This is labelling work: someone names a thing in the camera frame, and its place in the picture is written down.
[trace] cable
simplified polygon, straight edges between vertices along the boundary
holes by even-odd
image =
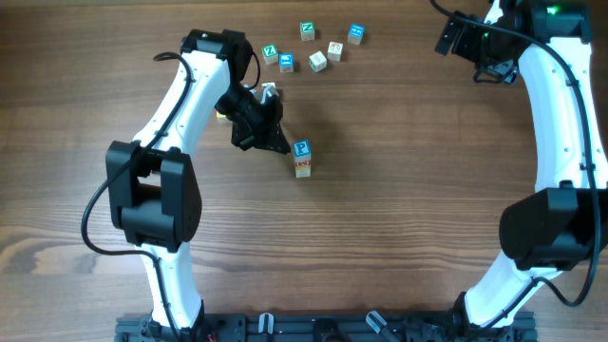
[[[570,301],[570,300],[566,299],[566,297],[561,293],[561,291],[557,288],[557,286],[555,286],[555,284],[553,284],[553,282],[551,282],[550,280],[548,280],[544,277],[541,277],[541,276],[532,278],[532,281],[524,289],[524,291],[520,294],[520,296],[518,296],[518,298],[516,298],[516,300],[506,310],[504,310],[495,319],[493,319],[489,324],[487,324],[485,327],[483,327],[481,330],[479,330],[479,332],[491,329],[501,319],[507,317],[509,315],[509,313],[511,311],[513,311],[522,302],[522,300],[525,298],[525,296],[530,291],[532,291],[532,289],[539,282],[546,284],[547,287],[549,287],[549,289],[551,289],[551,291],[555,294],[555,296],[560,300],[560,302],[562,304],[564,304],[568,307],[577,307],[585,300],[587,295],[589,295],[589,290],[591,290],[591,286],[593,285],[593,280],[596,276],[596,272],[598,269],[599,249],[600,249],[600,244],[601,244],[601,218],[600,218],[600,213],[599,213],[598,189],[596,187],[596,179],[594,176],[594,165],[593,165],[593,160],[591,157],[591,155],[593,154],[593,151],[591,149],[591,137],[590,137],[591,134],[589,133],[589,122],[588,122],[588,118],[587,118],[587,111],[586,111],[586,108],[584,105],[584,100],[582,98],[582,93],[580,91],[579,80],[577,80],[574,73],[570,69],[570,66],[563,60],[563,58],[561,58],[561,56],[547,44],[540,42],[539,40],[534,39],[533,37],[519,33],[517,31],[513,31],[510,29],[506,29],[506,28],[499,28],[499,27],[495,27],[492,25],[488,25],[488,24],[478,23],[476,21],[469,20],[464,17],[460,17],[460,16],[456,15],[454,12],[450,12],[447,9],[444,9],[441,6],[439,6],[437,4],[436,0],[429,0],[429,1],[430,1],[430,4],[436,10],[441,12],[443,15],[450,17],[453,20],[459,21],[461,23],[477,26],[480,28],[494,30],[497,32],[501,32],[504,34],[509,34],[509,35],[512,35],[515,37],[522,38],[525,41],[530,42],[530,43],[538,46],[539,48],[542,48],[545,52],[547,52],[549,55],[551,55],[551,57],[553,57],[556,60],[556,62],[558,62],[560,67],[565,72],[565,74],[570,82],[570,86],[572,87],[572,90],[574,91],[574,95],[577,99],[577,104],[579,106],[579,114],[580,114],[580,124],[582,126],[582,138],[583,138],[584,151],[586,152],[584,154],[585,164],[586,164],[585,170],[587,173],[587,179],[589,181],[589,189],[591,190],[591,201],[592,201],[592,206],[593,206],[593,217],[594,217],[594,238],[593,238],[593,252],[591,254],[591,260],[589,262],[589,268],[587,269],[587,275],[585,277],[585,282],[580,290],[579,295],[577,296],[577,298],[575,300]]]
[[[139,162],[139,160],[141,159],[141,157],[144,156],[147,153],[147,151],[149,151],[162,138],[165,130],[167,129],[167,127],[171,124],[171,122],[175,118],[176,114],[178,113],[178,110],[181,107],[181,104],[183,104],[183,101],[185,100],[186,95],[188,94],[188,90],[190,89],[190,85],[192,84],[193,79],[192,79],[192,71],[190,70],[190,66],[188,65],[186,60],[183,59],[183,57],[181,57],[178,53],[175,53],[175,52],[163,52],[163,53],[160,53],[160,54],[154,56],[154,61],[166,61],[166,60],[171,60],[171,59],[179,60],[185,67],[186,73],[187,73],[187,76],[185,79],[186,84],[183,88],[183,91],[181,92],[180,98],[175,103],[175,106],[169,113],[169,116],[167,116],[167,119],[164,121],[161,128],[156,132],[154,138],[152,138],[152,140],[142,149],[142,151],[139,154],[137,154],[134,157],[133,160],[129,160],[126,163],[124,163],[111,177],[108,177],[102,183],[102,185],[97,189],[97,191],[95,191],[95,193],[91,197],[90,201],[86,205],[85,212],[83,213],[83,219],[81,221],[81,235],[83,237],[83,241],[85,242],[86,247],[90,248],[93,252],[99,253],[101,255],[104,255],[104,256],[145,256],[145,257],[149,257],[152,260],[154,269],[156,271],[155,272],[156,278],[159,283],[159,292],[161,293],[161,300],[162,300],[162,305],[164,307],[164,313],[167,316],[167,321],[169,322],[169,326],[171,327],[171,332],[173,333],[173,336],[175,337],[176,341],[180,341],[180,335],[178,334],[178,330],[175,326],[175,322],[173,321],[173,315],[171,314],[171,310],[169,309],[170,303],[167,300],[167,294],[164,289],[164,282],[162,281],[161,259],[146,251],[134,251],[134,250],[108,251],[108,250],[102,249],[102,248],[96,246],[95,244],[93,244],[93,242],[91,242],[90,238],[88,237],[88,219],[91,215],[93,207],[95,206],[95,203],[97,203],[97,200],[99,200],[99,197],[102,195],[102,193],[105,191],[105,189],[107,189],[110,186],[110,184],[112,182],[114,182],[124,171],[129,169],[129,167],[131,166],[131,163],[134,162],[135,164],[137,164]]]
[[[260,74],[261,74],[261,69],[259,68],[259,59],[257,58],[257,55],[256,55],[256,53],[255,53],[255,52],[253,52],[253,51],[252,51],[251,53],[254,55],[254,57],[256,57],[256,64],[257,64],[257,77],[256,77],[256,82],[254,83],[254,85],[252,85],[252,86],[248,86],[248,87],[246,87],[246,88],[245,88],[245,90],[247,90],[247,91],[249,91],[249,90],[252,90],[252,89],[255,89],[255,88],[256,88],[257,84],[259,83],[259,76],[260,76]]]

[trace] wooden tabletop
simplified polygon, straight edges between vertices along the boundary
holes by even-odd
[[[117,317],[151,310],[141,260],[93,254],[79,223],[106,149],[132,139],[173,80],[177,63],[152,56],[179,50],[190,29],[240,30],[258,53],[271,43],[293,53],[295,73],[262,66],[261,80],[280,90],[290,142],[308,139],[313,151],[312,177],[297,180],[293,155],[242,152],[230,126],[210,120],[194,160],[203,206],[192,241],[208,313],[448,309],[499,253],[503,209],[534,191],[523,80],[475,85],[471,63],[435,53],[446,18],[426,1],[96,2],[0,9],[0,341],[108,341]],[[590,5],[606,137],[608,6]],[[313,42],[299,37],[307,20]],[[346,44],[351,23],[366,27],[361,46]],[[314,74],[308,56],[330,41],[345,43],[344,61]],[[255,73],[252,64],[245,81]],[[128,247],[107,196],[90,234]],[[557,280],[570,297],[585,268]],[[541,289],[526,309],[541,341],[605,340],[606,257],[581,307]]]

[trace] green light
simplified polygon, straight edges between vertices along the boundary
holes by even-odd
[[[560,8],[558,8],[557,6],[553,6],[553,7],[547,8],[547,13],[556,15],[558,13],[558,10],[560,10]]]

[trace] black base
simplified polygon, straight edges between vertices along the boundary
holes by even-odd
[[[403,342],[468,341],[457,336],[452,312],[422,312],[406,315],[387,314],[388,331]],[[119,318],[114,342],[158,342],[149,331],[150,315],[141,318]],[[337,332],[320,332],[319,326],[337,327]],[[258,316],[244,314],[206,314],[207,336],[195,342],[387,342],[366,323],[364,315],[275,316],[273,334],[258,333]],[[517,313],[513,325],[492,329],[470,341],[478,342],[536,342],[536,321],[533,313]]]

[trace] wooden table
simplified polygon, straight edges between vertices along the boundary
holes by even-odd
[[[207,312],[442,310],[485,273],[502,210],[534,191],[529,100],[522,81],[475,85],[471,63],[435,53],[446,18],[427,2],[130,2],[0,9],[1,341],[107,341],[116,317],[151,309],[142,262],[93,254],[79,223],[109,144],[130,141],[172,82],[177,63],[152,56],[178,50],[192,28],[241,30],[256,51],[275,43],[294,54],[296,73],[262,66],[262,82],[281,91],[288,139],[313,150],[313,176],[296,180],[293,155],[241,152],[230,126],[208,124],[194,161],[203,207],[192,242]],[[608,6],[591,8],[606,137]],[[313,42],[299,38],[305,20],[319,31]],[[364,44],[345,45],[344,62],[313,74],[307,57],[346,43],[353,22],[366,26]],[[254,77],[252,65],[245,81]],[[103,197],[92,239],[126,247],[107,209]],[[580,308],[546,289],[528,303],[541,341],[605,339],[605,261]],[[571,297],[585,267],[557,281]]]

